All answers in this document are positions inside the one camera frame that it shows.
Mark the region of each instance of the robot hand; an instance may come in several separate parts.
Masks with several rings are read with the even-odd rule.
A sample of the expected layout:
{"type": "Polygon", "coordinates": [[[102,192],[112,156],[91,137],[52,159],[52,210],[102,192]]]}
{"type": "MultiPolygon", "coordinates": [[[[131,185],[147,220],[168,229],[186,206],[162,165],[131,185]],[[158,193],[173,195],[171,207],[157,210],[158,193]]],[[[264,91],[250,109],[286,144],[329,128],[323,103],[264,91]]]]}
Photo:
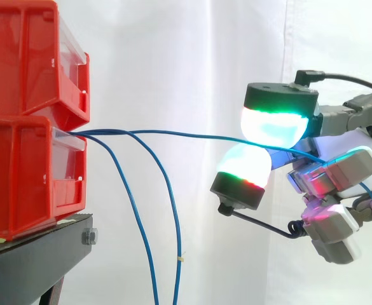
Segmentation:
{"type": "MultiPolygon", "coordinates": [[[[268,149],[271,169],[293,164],[287,178],[297,192],[305,194],[303,229],[326,261],[348,264],[359,256],[352,234],[364,221],[372,221],[372,199],[359,185],[362,182],[372,190],[372,93],[342,106],[318,106],[318,92],[308,86],[326,78],[372,88],[360,79],[320,71],[298,71],[291,84],[249,84],[241,124],[252,142],[293,148],[268,149]],[[295,151],[328,161],[320,164],[295,151]],[[355,198],[352,208],[341,205],[344,198],[355,198]]],[[[248,158],[258,158],[258,153],[248,158]]],[[[220,197],[221,213],[257,209],[264,186],[248,182],[243,177],[224,179],[220,168],[211,190],[220,197]]]]}

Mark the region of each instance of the metal bolt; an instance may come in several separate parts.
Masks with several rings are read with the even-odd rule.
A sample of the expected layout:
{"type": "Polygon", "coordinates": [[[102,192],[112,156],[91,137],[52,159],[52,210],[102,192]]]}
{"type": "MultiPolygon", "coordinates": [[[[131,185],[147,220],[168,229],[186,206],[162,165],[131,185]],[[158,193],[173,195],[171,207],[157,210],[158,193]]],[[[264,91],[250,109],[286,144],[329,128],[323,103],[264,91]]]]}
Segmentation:
{"type": "Polygon", "coordinates": [[[86,245],[95,245],[98,241],[98,229],[91,228],[88,229],[85,236],[85,244],[86,245]]]}

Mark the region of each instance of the red storage drawer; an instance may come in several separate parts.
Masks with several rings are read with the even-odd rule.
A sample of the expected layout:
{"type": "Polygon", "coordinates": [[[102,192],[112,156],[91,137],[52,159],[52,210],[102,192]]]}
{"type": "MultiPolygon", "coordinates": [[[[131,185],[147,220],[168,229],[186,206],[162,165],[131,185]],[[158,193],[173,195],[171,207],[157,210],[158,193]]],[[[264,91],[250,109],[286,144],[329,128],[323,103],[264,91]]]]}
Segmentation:
{"type": "Polygon", "coordinates": [[[46,116],[66,131],[84,125],[88,69],[54,1],[0,0],[0,115],[46,116]]]}
{"type": "Polygon", "coordinates": [[[0,117],[0,238],[85,208],[86,142],[44,117],[0,117]]]}

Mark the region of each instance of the green led light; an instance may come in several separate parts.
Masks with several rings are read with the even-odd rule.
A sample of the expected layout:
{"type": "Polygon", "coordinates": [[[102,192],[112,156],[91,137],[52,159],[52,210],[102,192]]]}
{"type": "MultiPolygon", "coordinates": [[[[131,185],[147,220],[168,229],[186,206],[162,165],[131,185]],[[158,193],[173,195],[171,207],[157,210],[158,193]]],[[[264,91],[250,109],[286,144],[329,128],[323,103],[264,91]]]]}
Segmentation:
{"type": "Polygon", "coordinates": [[[244,108],[241,127],[245,137],[255,143],[291,148],[307,129],[308,118],[295,113],[268,113],[244,108]]]}
{"type": "Polygon", "coordinates": [[[225,154],[217,170],[264,188],[271,169],[272,160],[266,149],[238,144],[225,154]]]}

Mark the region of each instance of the white backdrop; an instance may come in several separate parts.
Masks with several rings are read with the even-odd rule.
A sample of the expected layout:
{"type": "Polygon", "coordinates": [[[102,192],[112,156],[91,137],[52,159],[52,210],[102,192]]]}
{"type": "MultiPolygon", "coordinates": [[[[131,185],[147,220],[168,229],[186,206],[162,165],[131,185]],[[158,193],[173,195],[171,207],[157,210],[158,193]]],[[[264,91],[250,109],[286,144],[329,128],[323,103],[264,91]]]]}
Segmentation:
{"type": "MultiPolygon", "coordinates": [[[[372,81],[372,1],[59,0],[91,58],[91,123],[85,128],[168,129],[241,137],[247,83],[289,82],[296,69],[372,81]]],[[[320,101],[362,88],[325,82],[320,101]]],[[[290,241],[216,211],[209,192],[232,144],[145,135],[172,180],[184,264],[179,304],[372,304],[372,224],[358,234],[363,258],[324,262],[310,240],[290,241]]],[[[176,235],[153,160],[133,140],[106,139],[123,165],[155,260],[161,304],[171,304],[176,235]]],[[[258,211],[278,227],[304,204],[284,178],[270,179],[258,211]]],[[[130,203],[107,152],[88,147],[86,212],[99,242],[65,278],[64,304],[152,304],[148,261],[130,203]]]]}

